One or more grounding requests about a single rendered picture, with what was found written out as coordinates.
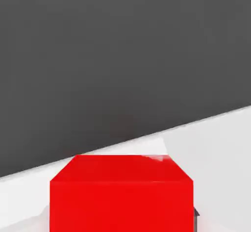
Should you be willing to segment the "small red cube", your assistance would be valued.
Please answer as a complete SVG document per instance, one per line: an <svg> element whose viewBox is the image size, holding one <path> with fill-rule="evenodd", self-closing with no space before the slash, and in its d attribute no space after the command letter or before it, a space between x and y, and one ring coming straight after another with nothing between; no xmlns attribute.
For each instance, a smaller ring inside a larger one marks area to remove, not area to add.
<svg viewBox="0 0 251 232"><path fill-rule="evenodd" d="M50 181L50 232L194 232L193 180L168 155L77 155Z"/></svg>

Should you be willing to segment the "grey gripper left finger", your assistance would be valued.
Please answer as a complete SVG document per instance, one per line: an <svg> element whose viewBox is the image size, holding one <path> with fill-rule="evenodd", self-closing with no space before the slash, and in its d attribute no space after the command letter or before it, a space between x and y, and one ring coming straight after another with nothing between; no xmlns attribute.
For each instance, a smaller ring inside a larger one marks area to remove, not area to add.
<svg viewBox="0 0 251 232"><path fill-rule="evenodd" d="M50 232L50 206L46 206L38 216L36 232Z"/></svg>

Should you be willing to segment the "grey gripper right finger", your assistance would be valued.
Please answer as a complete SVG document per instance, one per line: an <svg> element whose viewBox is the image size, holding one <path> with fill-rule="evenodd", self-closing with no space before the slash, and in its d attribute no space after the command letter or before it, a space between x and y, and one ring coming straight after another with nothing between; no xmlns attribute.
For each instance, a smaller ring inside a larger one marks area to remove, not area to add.
<svg viewBox="0 0 251 232"><path fill-rule="evenodd" d="M208 232L208 219L194 207L194 232Z"/></svg>

